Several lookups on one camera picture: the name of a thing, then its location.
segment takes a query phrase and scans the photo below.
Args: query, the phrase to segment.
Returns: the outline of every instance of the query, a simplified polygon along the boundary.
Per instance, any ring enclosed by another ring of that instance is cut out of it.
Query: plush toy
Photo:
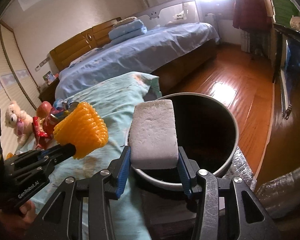
[[[15,135],[18,136],[19,146],[25,145],[32,130],[32,117],[20,109],[16,101],[11,101],[6,111],[5,125],[13,128]]]

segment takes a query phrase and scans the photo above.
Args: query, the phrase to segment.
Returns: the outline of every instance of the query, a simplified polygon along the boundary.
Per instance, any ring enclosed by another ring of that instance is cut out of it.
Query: wooden nightstand
[[[50,85],[48,85],[39,95],[39,99],[41,102],[48,101],[51,105],[56,100],[54,94],[56,92],[57,85],[59,84],[60,80],[57,78],[53,81]]]

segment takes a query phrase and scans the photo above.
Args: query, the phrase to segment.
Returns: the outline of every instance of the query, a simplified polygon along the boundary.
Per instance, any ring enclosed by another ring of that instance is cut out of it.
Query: bucket
[[[216,177],[225,175],[239,138],[238,124],[230,111],[219,101],[199,93],[177,93],[157,100],[160,99],[173,103],[178,146],[183,147],[188,158]],[[183,191],[177,168],[134,170],[156,187]]]

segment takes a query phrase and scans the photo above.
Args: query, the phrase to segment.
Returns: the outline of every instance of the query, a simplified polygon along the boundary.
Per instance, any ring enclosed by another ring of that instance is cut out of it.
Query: bin rim
[[[228,168],[231,165],[231,161],[233,159],[234,156],[234,152],[236,151],[237,145],[238,145],[238,141],[239,141],[239,127],[238,127],[238,123],[237,120],[235,119],[235,117],[233,116],[233,114],[229,111],[229,109],[227,107],[225,107],[221,102],[219,102],[218,100],[204,95],[204,94],[200,94],[200,93],[193,93],[193,92],[182,92],[182,93],[175,93],[175,94],[170,94],[170,95],[166,95],[164,97],[160,97],[157,98],[156,100],[161,100],[161,99],[169,99],[170,97],[174,97],[174,96],[182,96],[182,95],[193,95],[193,96],[200,96],[200,97],[204,97],[204,98],[209,98],[213,101],[215,101],[216,103],[218,103],[220,106],[222,106],[224,109],[226,109],[226,111],[229,113],[229,115],[232,118],[232,121],[234,123],[234,128],[235,128],[235,143],[234,143],[234,147],[232,149],[231,154],[229,155],[229,157],[227,158],[227,160],[225,161],[225,163],[218,169],[216,170],[213,175],[215,175],[216,177],[219,176],[226,168]],[[127,132],[127,136],[126,136],[126,145],[129,145],[129,132],[130,129]],[[143,172],[140,169],[135,169],[134,167],[132,167],[135,172],[141,176],[143,179],[147,180],[148,182],[150,182],[152,185],[159,187],[159,188],[163,188],[166,190],[171,190],[171,191],[183,191],[183,187],[181,183],[171,183],[171,182],[165,182],[162,180],[158,180],[155,179],[151,176],[149,176],[148,174],[146,174],[145,172]]]

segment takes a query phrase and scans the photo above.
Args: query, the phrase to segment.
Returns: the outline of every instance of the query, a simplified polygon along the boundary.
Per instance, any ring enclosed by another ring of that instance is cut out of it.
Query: bed frame
[[[140,17],[142,15],[149,15],[150,18],[156,18],[154,15],[159,15],[163,8],[191,1],[195,0],[172,0],[149,8],[141,13],[134,14],[133,16]],[[196,6],[199,20],[202,21],[201,9],[198,7],[197,3]],[[51,58],[56,64],[58,70],[61,71],[65,69],[73,60],[82,56],[86,52],[108,44],[110,42],[108,33],[112,29],[112,26],[120,20],[121,18],[116,18],[93,26],[50,51]],[[216,55],[217,50],[215,41],[209,40],[197,49],[163,65],[153,71],[152,74],[159,76],[160,90],[162,94],[167,94],[169,93],[169,90],[176,86],[189,73]]]

